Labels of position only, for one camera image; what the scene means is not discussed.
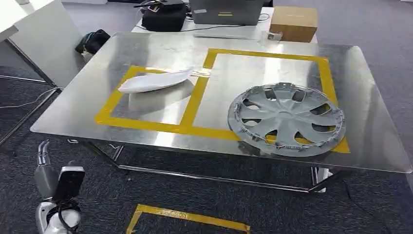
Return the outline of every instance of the cardboard box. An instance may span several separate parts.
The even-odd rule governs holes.
[[[317,31],[317,21],[315,8],[276,6],[270,32],[282,32],[281,40],[310,42]]]

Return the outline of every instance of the metal table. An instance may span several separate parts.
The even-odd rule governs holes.
[[[206,77],[149,93],[122,95],[117,87],[145,73],[195,66]],[[306,158],[266,155],[231,132],[231,101],[254,85],[291,82],[322,90],[346,114],[345,139],[332,151]],[[316,192],[349,169],[411,173],[412,165],[357,46],[185,34],[115,34],[31,127],[75,138],[121,169]],[[118,165],[91,143],[102,140],[156,149],[275,159],[312,168],[313,187],[266,184]],[[317,167],[340,169],[323,181]]]

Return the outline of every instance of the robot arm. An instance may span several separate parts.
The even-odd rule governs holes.
[[[80,222],[73,198],[79,194],[85,172],[83,167],[69,165],[58,173],[50,163],[48,144],[49,140],[44,141],[38,148],[35,179],[44,201],[36,208],[36,224],[40,234],[71,234]]]

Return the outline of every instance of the yellow tape square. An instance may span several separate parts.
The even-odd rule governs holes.
[[[327,58],[318,56],[286,55],[241,50],[209,49],[203,67],[207,69],[212,69],[218,54],[314,61],[318,64],[319,67],[322,91],[335,105],[338,105],[336,92],[334,90],[334,83],[331,77],[330,66]],[[196,127],[192,125],[196,113],[198,112],[199,105],[201,104],[205,88],[208,84],[208,78],[206,77],[198,77],[195,87],[191,93],[187,107],[185,108],[185,112],[182,116],[180,124],[168,124],[160,122],[142,121],[138,119],[112,117],[111,112],[116,107],[116,105],[122,97],[122,93],[118,91],[118,88],[122,85],[123,82],[125,82],[129,78],[134,77],[138,72],[163,73],[163,71],[160,70],[147,69],[145,67],[139,66],[131,66],[129,70],[126,72],[125,76],[116,86],[115,90],[108,98],[103,108],[94,117],[95,122],[97,124],[148,131],[159,131],[201,137],[211,137],[226,140],[240,140],[238,136],[230,130]],[[348,147],[346,137],[344,137],[343,140],[334,149],[332,149],[332,151],[339,153],[349,153],[350,149]]]
[[[135,212],[133,213],[133,216],[128,225],[128,228],[126,229],[126,234],[133,233],[133,229],[136,223],[138,222],[138,219],[142,213],[162,215],[162,216],[171,217],[171,218],[178,218],[178,219],[189,220],[189,221],[194,221],[194,222],[199,222],[199,223],[211,224],[211,225],[215,225],[219,227],[224,227],[224,228],[229,228],[229,229],[234,229],[234,230],[250,233],[250,226],[245,225],[243,223],[238,223],[238,222],[219,219],[219,218],[213,218],[210,216],[204,216],[200,214],[191,214],[191,213],[186,213],[186,212],[181,212],[181,211],[174,211],[174,210],[168,210],[168,209],[138,204],[136,206]]]

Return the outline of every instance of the table leg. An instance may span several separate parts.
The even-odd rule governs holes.
[[[0,75],[0,78],[8,79],[8,80],[15,80],[15,81],[23,81],[23,82],[30,82],[30,83],[38,83],[38,84],[49,84],[52,87],[57,87],[53,81],[23,52],[21,51],[10,39],[5,40],[5,43],[10,46],[16,54],[27,64],[29,65],[34,72],[36,72],[43,80],[36,80],[36,79],[28,79],[28,78],[19,78],[19,77],[11,77],[11,76],[4,76]],[[51,91],[51,93],[35,108],[33,108],[28,114],[26,114],[5,136],[0,139],[0,146],[4,144],[54,93],[60,93],[59,89]],[[8,155],[14,156],[15,153],[9,150],[4,149],[1,147],[1,152],[6,153]]]
[[[79,143],[81,143],[83,146],[85,146],[86,148],[91,150],[93,153],[97,154],[99,157],[101,157],[106,162],[110,163],[110,165],[118,168],[118,165],[116,164],[116,161],[113,160],[112,157],[107,155],[105,152],[103,152],[101,149],[99,149],[97,146],[95,146],[90,141],[80,141]]]
[[[124,149],[124,146],[120,146],[119,148],[117,148],[115,154],[113,156],[110,156],[89,141],[80,141],[79,143],[81,143],[86,148],[91,150],[93,153],[97,154],[100,158],[104,159],[106,162],[110,163],[112,166],[118,169],[137,171],[137,172],[148,172],[148,173],[154,173],[154,174],[160,174],[160,175],[179,176],[179,177],[185,177],[185,178],[191,178],[191,179],[213,180],[213,181],[219,181],[219,182],[249,185],[249,186],[255,186],[255,187],[265,187],[265,188],[271,188],[271,189],[295,191],[295,192],[302,192],[302,193],[320,192],[320,190],[325,189],[329,184],[335,182],[338,179],[341,179],[343,176],[348,174],[347,171],[340,171],[340,172],[333,174],[330,177],[321,179],[321,177],[318,176],[318,172],[320,172],[320,170],[317,170],[316,167],[312,167],[311,175],[313,179],[313,187],[302,188],[302,187],[280,185],[280,184],[261,183],[261,182],[255,182],[255,181],[249,181],[249,180],[239,180],[239,179],[231,179],[231,178],[224,178],[224,177],[206,176],[206,175],[195,175],[195,174],[189,174],[189,173],[164,171],[164,170],[144,168],[144,167],[135,167],[135,166],[129,166],[129,165],[119,165],[116,163],[116,161],[119,158],[119,155],[121,154],[122,150]]]
[[[55,85],[55,83],[22,51],[19,49],[19,47],[14,44],[14,42],[12,42],[10,39],[7,39],[4,41],[8,46],[10,46],[10,48],[12,48],[15,53],[27,64],[29,65],[34,72],[36,72],[46,83],[48,83],[50,86],[52,87],[57,87]],[[9,79],[14,79],[14,80],[19,80],[19,81],[26,81],[26,82],[30,82],[27,81],[23,78],[9,78]]]
[[[331,176],[332,173],[327,168],[321,167],[311,167],[311,179],[313,181],[313,185],[318,184],[319,181],[325,180],[328,176]],[[318,193],[325,193],[326,188],[321,189]]]
[[[309,193],[315,193],[315,192],[320,192],[320,190],[326,188],[328,185],[336,182],[337,180],[343,179],[345,176],[348,176],[350,174],[349,171],[339,171],[331,176],[327,177],[326,179],[320,181],[319,183],[313,185],[313,187],[308,189]]]

